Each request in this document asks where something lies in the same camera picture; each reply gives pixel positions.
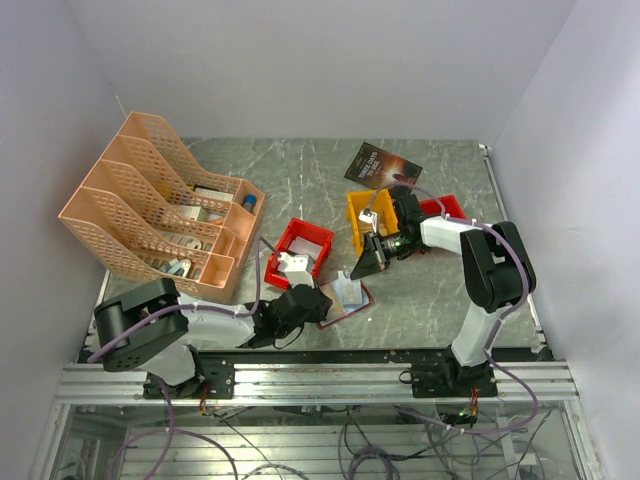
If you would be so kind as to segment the white striped credit card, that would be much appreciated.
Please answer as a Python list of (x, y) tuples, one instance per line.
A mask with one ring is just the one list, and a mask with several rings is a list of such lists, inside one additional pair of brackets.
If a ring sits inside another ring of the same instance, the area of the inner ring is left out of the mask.
[(361, 282), (352, 280), (348, 271), (338, 271), (337, 279), (334, 281), (334, 291), (345, 307), (354, 307), (363, 301)]

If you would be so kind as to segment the red leather card holder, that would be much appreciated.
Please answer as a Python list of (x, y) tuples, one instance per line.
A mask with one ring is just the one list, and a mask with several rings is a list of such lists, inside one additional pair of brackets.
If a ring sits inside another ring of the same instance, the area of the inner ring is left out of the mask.
[(353, 280), (345, 270), (339, 271), (335, 280), (321, 285), (320, 290), (332, 301), (325, 319), (318, 324), (320, 330), (329, 328), (374, 304), (366, 286), (360, 280)]

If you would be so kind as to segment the yellow plastic bin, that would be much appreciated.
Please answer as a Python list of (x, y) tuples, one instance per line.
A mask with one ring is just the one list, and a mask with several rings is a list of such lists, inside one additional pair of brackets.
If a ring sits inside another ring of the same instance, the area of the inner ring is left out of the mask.
[(356, 254), (364, 248), (364, 234), (374, 228), (383, 236), (399, 232), (392, 197), (388, 189), (375, 195), (374, 190), (348, 192), (346, 194), (346, 218), (352, 228), (352, 243)]

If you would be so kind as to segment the red plastic bin with cards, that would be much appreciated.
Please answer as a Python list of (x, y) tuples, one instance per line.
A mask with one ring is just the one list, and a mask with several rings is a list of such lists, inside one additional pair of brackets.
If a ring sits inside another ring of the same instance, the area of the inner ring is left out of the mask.
[(321, 267), (331, 252), (333, 238), (333, 231), (293, 218), (276, 245), (277, 252), (269, 257), (264, 281), (277, 288), (289, 288), (290, 282), (284, 274), (284, 266), (279, 261), (281, 252), (309, 256), (310, 272), (312, 278), (317, 280)]

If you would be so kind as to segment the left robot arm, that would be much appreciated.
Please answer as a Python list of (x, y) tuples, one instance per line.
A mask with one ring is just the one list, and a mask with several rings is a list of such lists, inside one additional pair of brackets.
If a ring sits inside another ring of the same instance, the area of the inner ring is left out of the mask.
[(161, 278), (100, 303), (94, 310), (99, 349), (88, 361), (107, 372), (141, 368), (182, 397), (203, 387), (198, 341), (219, 349), (273, 346), (295, 329), (323, 322), (332, 300), (318, 287), (297, 285), (273, 300), (225, 306), (183, 296)]

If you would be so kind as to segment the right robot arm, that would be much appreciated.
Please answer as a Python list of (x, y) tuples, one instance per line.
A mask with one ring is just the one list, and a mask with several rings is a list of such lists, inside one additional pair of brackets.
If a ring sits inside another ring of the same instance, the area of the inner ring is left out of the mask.
[(350, 272), (355, 281), (389, 268), (419, 250), (440, 249), (460, 256), (470, 306), (450, 349), (454, 363), (440, 373), (450, 394), (465, 394), (476, 383), (473, 367), (488, 362), (506, 316), (517, 310), (536, 286), (536, 277), (514, 223), (491, 225), (451, 216), (445, 209), (427, 215), (413, 194), (394, 202), (397, 229), (379, 231), (378, 214), (370, 207), (358, 220), (371, 226), (363, 234), (362, 252)]

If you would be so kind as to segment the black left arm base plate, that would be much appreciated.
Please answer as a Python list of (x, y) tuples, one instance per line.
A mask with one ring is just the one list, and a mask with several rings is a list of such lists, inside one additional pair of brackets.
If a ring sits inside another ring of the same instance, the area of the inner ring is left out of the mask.
[(173, 364), (149, 371), (143, 398), (162, 400), (158, 381), (162, 379), (171, 399), (231, 399), (235, 388), (234, 365), (221, 358), (206, 359), (201, 365)]

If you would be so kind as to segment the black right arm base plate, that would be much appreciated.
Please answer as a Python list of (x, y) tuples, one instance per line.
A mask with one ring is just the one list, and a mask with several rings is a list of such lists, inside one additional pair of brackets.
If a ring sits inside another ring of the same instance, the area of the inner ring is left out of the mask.
[(496, 397), (498, 389), (487, 360), (479, 365), (462, 366), (450, 347), (430, 349), (422, 360), (413, 362), (398, 377), (409, 385), (414, 398)]

